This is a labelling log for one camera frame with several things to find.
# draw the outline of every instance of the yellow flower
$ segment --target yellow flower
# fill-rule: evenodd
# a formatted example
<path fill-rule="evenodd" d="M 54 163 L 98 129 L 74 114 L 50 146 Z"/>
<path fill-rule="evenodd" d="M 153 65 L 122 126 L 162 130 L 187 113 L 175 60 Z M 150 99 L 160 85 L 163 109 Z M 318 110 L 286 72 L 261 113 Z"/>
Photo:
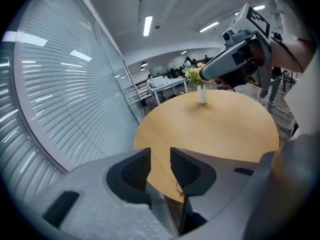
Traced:
<path fill-rule="evenodd" d="M 205 66 L 205 64 L 199 62 L 196 66 L 197 66 L 198 68 L 202 69 L 202 68 Z"/>
<path fill-rule="evenodd" d="M 201 69 L 201 68 L 199 68 L 199 67 L 195 67 L 195 68 L 193 68 L 192 70 L 193 70 L 194 72 L 196 72 L 197 74 L 199 74 L 200 69 Z"/>

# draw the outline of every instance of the table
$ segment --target table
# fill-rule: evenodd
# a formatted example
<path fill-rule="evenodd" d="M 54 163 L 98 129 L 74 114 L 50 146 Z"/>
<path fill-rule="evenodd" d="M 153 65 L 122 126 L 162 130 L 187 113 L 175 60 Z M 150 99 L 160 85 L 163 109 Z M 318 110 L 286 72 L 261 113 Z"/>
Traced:
<path fill-rule="evenodd" d="M 187 84 L 186 84 L 186 79 L 185 78 L 169 79 L 168 83 L 165 83 L 164 85 L 161 85 L 161 86 L 156 87 L 156 88 L 149 88 L 149 90 L 151 92 L 153 92 L 153 95 L 155 97 L 157 105 L 160 105 L 160 101 L 159 101 L 159 97 L 158 97 L 157 93 L 163 91 L 164 89 L 168 89 L 168 88 L 172 87 L 173 93 L 176 95 L 175 86 L 177 86 L 177 85 L 179 85 L 181 83 L 183 83 L 185 93 L 187 94 L 188 93 L 188 88 L 187 88 Z"/>
<path fill-rule="evenodd" d="M 220 158 L 258 162 L 279 148 L 278 130 L 269 112 L 254 99 L 228 90 L 208 90 L 207 103 L 197 92 L 169 99 L 139 125 L 134 148 L 151 148 L 148 182 L 167 197 L 184 199 L 170 169 L 170 148 Z"/>

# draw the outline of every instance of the white vase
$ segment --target white vase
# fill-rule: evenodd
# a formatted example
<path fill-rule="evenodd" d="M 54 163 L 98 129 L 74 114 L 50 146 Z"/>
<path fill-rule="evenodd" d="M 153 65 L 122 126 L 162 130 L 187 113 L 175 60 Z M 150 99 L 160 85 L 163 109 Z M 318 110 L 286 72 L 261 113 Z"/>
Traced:
<path fill-rule="evenodd" d="M 207 103 L 207 88 L 205 85 L 203 85 L 201 89 L 201 85 L 198 85 L 196 87 L 197 92 L 198 92 L 198 98 L 199 98 L 199 103 L 200 104 L 205 104 Z"/>

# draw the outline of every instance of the glass wall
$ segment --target glass wall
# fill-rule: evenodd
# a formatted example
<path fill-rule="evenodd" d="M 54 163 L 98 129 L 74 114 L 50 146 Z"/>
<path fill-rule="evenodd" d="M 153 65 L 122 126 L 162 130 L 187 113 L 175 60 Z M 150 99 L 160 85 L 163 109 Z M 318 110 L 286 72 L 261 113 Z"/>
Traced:
<path fill-rule="evenodd" d="M 140 97 L 137 93 L 134 83 L 132 82 L 128 69 L 121 55 L 113 46 L 112 42 L 109 40 L 107 35 L 101 30 L 101 28 L 99 28 L 99 32 L 102 38 L 103 47 L 111 64 L 111 68 L 114 72 L 114 77 L 120 85 L 134 115 L 136 116 L 137 120 L 141 123 L 144 119 L 144 111 Z"/>
<path fill-rule="evenodd" d="M 0 176 L 9 193 L 29 203 L 63 175 L 59 165 L 36 145 L 25 124 L 14 83 L 15 38 L 25 6 L 0 42 Z"/>
<path fill-rule="evenodd" d="M 133 149 L 140 101 L 129 96 L 120 55 L 80 0 L 32 0 L 17 39 L 22 110 L 31 108 L 31 130 L 50 140 L 41 144 L 51 155 L 74 167 Z"/>

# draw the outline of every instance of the flower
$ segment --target flower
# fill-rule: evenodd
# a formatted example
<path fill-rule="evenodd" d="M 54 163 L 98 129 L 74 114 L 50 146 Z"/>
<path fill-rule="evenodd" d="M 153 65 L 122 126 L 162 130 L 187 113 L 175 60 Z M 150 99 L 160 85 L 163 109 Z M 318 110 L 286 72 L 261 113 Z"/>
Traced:
<path fill-rule="evenodd" d="M 198 67 L 198 69 L 202 69 L 205 65 L 206 64 L 199 62 L 196 66 Z"/>
<path fill-rule="evenodd" d="M 201 86 L 201 89 L 205 85 L 205 81 L 202 80 L 202 78 L 199 75 L 199 71 L 201 68 L 188 68 L 185 77 L 190 79 L 190 83 Z"/>

